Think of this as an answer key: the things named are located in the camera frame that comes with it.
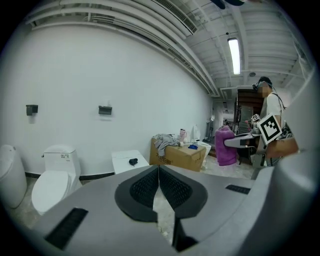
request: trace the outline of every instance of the man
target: man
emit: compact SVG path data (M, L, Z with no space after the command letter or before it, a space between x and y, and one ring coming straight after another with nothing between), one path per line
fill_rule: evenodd
M266 113L261 113L261 117L274 114L278 124L281 128L284 127L284 120L282 113L285 110L285 106L281 98L276 94L271 80L262 76L256 84L258 94L266 98ZM274 140L268 144L265 155L267 158L285 157L298 152L298 145L295 138L286 138Z
M226 126L229 126L230 127L230 123L228 122L228 120L226 119L226 120L224 120L224 122L225 122L225 125Z
M282 117L282 113L285 110L285 106L281 100L281 98L276 94L274 88L272 86L271 80L262 76L257 83L257 92L259 96L262 98L266 98L266 112L261 113L261 118L269 115L270 113L274 114L278 124L281 128L284 127L284 120Z

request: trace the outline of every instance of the air vent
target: air vent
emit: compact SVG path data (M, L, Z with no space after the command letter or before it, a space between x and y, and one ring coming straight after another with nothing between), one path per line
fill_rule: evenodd
M172 14L174 14L192 34L197 32L198 28L195 26L195 24L178 7L176 7L175 5L173 5L167 0L152 0L152 1L158 3L163 8L167 9L168 12L171 12Z

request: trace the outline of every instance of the black object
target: black object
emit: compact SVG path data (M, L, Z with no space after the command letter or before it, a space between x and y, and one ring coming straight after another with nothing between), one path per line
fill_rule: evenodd
M258 91L258 85L259 85L260 82L266 82L266 83L272 88L272 82L271 82L270 78L269 78L269 77L266 77L266 76L261 76L260 79L259 79L259 81L256 82L256 83L254 83L254 84L252 85L252 88L253 88L256 92Z
M159 184L166 200L174 210L172 246L181 252L198 243L193 237L185 234L181 219L197 216L207 202L208 192L199 182L164 165L159 166Z
M88 211L85 209L73 208L45 240L63 250L86 217L87 213Z
M216 6L218 6L220 9L224 10L226 9L226 5L221 0L211 0L212 3L214 3Z
M33 113L38 113L38 105L26 105L26 115L32 116Z
M99 106L100 115L111 115L112 107L111 106Z
M233 6L242 6L245 2L240 0L225 0L227 3Z
M129 164L132 166L135 166L138 163L138 159L137 158L132 158L129 160Z
M131 219L140 222L158 222L153 211L154 198L159 187L158 166L122 182L115 190L114 199L118 207Z
M248 195L250 192L250 188L243 187L243 186L237 186L237 185L228 185L225 188L227 190L239 192L239 193L246 194L246 195Z

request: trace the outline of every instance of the toilet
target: toilet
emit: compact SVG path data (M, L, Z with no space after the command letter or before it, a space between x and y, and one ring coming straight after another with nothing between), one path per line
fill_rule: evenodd
M43 154L45 171L35 182L31 201L43 215L82 185L76 149L69 145L52 145Z
M138 150L112 152L111 157L114 174L120 174L135 168L149 166L147 160ZM129 163L130 159L137 159L137 163L135 165L131 165Z
M205 147L205 156L204 156L204 159L203 159L203 162L202 162L202 166L205 166L206 163L207 163L207 157L208 157L209 152L211 150L211 145L209 145L209 144L207 144L207 143L205 143L203 141L198 141L197 143L198 143L198 146Z
M25 170L16 148L2 145L0 148L0 198L6 206L16 208L27 191Z

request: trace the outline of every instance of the ceiling light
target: ceiling light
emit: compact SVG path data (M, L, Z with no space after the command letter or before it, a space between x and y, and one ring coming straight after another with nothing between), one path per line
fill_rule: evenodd
M240 51L239 51L238 39L229 38L228 43L231 51L233 73L235 75L240 75Z

